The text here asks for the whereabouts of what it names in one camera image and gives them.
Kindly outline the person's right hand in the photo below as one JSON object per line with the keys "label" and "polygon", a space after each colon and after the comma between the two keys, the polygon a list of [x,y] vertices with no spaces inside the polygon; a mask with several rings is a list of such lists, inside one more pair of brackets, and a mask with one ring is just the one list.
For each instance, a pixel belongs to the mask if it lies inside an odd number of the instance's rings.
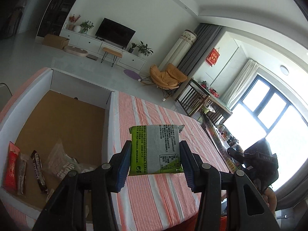
{"label": "person's right hand", "polygon": [[271,188],[268,187],[263,192],[262,197],[265,200],[266,204],[268,205],[272,214],[275,215],[275,210],[277,207],[277,197],[276,197],[275,192]]}

